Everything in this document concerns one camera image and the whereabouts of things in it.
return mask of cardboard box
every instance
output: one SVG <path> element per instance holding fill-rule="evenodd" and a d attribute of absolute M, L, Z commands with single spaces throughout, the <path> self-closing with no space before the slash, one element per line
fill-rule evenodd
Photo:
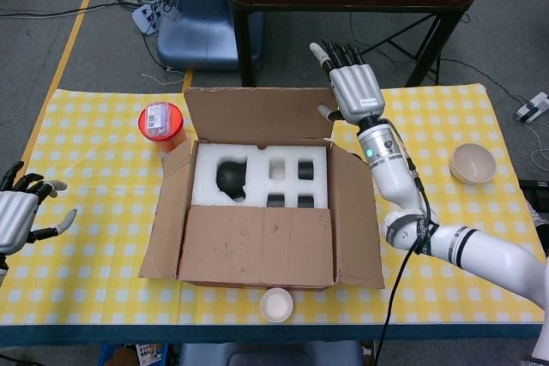
<path fill-rule="evenodd" d="M 190 88 L 185 99 L 199 141 L 163 159 L 140 277 L 235 287 L 384 287 L 370 170 L 327 140 L 332 125 L 317 112 L 320 104 L 336 107 L 331 90 Z M 326 147 L 329 210 L 191 206 L 202 142 Z"/>

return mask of floor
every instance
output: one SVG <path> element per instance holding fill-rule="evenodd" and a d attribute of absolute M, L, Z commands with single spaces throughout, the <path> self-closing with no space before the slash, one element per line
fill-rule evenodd
<path fill-rule="evenodd" d="M 91 0 L 90 4 L 113 0 Z M 0 13 L 12 11 L 55 12 L 74 9 L 81 0 L 0 0 Z M 511 93 L 531 98 L 549 84 L 549 0 L 476 0 L 468 12 L 470 22 L 459 25 L 443 57 L 459 59 L 484 71 Z M 360 41 L 373 43 L 406 26 L 418 16 L 353 14 L 353 27 Z M 310 56 L 308 44 L 321 37 L 352 41 L 349 14 L 272 13 L 267 16 L 265 57 L 257 77 L 260 86 L 325 86 L 322 71 Z M 317 24 L 310 25 L 313 19 Z M 89 13 L 77 35 L 71 36 L 75 17 L 51 20 L 0 20 L 0 169 L 21 157 L 31 134 L 57 64 L 59 86 L 89 92 L 177 93 L 180 85 L 160 86 L 142 74 L 176 81 L 179 74 L 166 74 L 148 56 L 142 37 L 130 14 L 119 7 Z M 420 42 L 420 27 L 403 36 L 404 45 Z M 69 53 L 66 44 L 74 45 Z M 403 56 L 388 46 L 383 51 L 396 61 Z M 382 87 L 399 87 L 411 70 L 409 63 L 392 63 L 378 52 L 367 56 Z M 237 73 L 199 71 L 193 86 L 237 86 Z M 536 168 L 530 153 L 537 148 L 534 135 L 512 120 L 517 103 L 506 97 L 492 81 L 458 63 L 443 63 L 441 82 L 481 82 L 488 90 L 519 178 L 549 180 Z M 549 146 L 549 131 L 535 126 L 542 143 Z M 545 168 L 549 162 L 543 160 Z M 383 364 L 513 364 L 529 352 L 531 340 L 477 339 L 436 342 L 389 342 Z M 57 348 L 63 359 L 42 353 L 40 348 L 6 351 L 17 356 L 42 359 L 48 364 L 94 364 L 98 347 Z"/>

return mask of robotic arm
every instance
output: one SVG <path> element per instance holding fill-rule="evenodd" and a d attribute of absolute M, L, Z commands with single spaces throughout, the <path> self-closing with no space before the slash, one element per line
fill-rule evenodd
<path fill-rule="evenodd" d="M 76 216 L 76 209 L 72 209 L 59 225 L 31 231 L 42 201 L 48 196 L 56 197 L 58 191 L 67 189 L 67 184 L 58 180 L 43 181 L 44 177 L 36 173 L 29 173 L 14 184 L 22 167 L 23 162 L 15 163 L 0 182 L 0 286 L 8 274 L 6 256 L 20 251 L 25 243 L 62 234 Z"/>
<path fill-rule="evenodd" d="M 382 224 L 386 241 L 447 261 L 544 309 L 545 270 L 531 253 L 465 225 L 439 225 L 435 213 L 431 216 L 404 142 L 392 123 L 381 118 L 385 103 L 371 67 L 352 46 L 323 43 L 328 53 L 315 43 L 311 51 L 330 79 L 339 110 L 329 112 L 323 106 L 319 111 L 329 120 L 345 119 L 359 126 L 360 146 L 380 195 L 402 208 Z"/>

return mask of red container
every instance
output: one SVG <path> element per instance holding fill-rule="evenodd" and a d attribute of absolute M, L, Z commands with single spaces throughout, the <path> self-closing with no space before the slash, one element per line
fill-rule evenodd
<path fill-rule="evenodd" d="M 163 116 L 164 118 L 155 118 L 151 121 L 150 116 L 154 116 L 154 114 L 151 115 L 151 112 L 155 111 L 154 109 L 157 109 L 156 112 L 158 112 L 165 110 L 165 108 L 167 108 L 166 113 L 157 116 Z M 150 127 L 151 122 L 160 125 L 160 133 L 156 133 L 158 128 L 152 129 Z M 143 136 L 156 143 L 162 152 L 168 153 L 187 140 L 183 122 L 183 115 L 177 106 L 167 102 L 152 103 L 143 109 L 139 116 L 139 130 Z"/>

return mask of beige bowl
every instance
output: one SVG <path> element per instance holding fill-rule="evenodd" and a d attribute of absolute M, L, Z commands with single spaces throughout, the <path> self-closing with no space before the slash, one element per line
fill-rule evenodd
<path fill-rule="evenodd" d="M 486 183 L 496 174 L 496 160 L 484 146 L 465 143 L 455 149 L 449 169 L 464 183 Z"/>

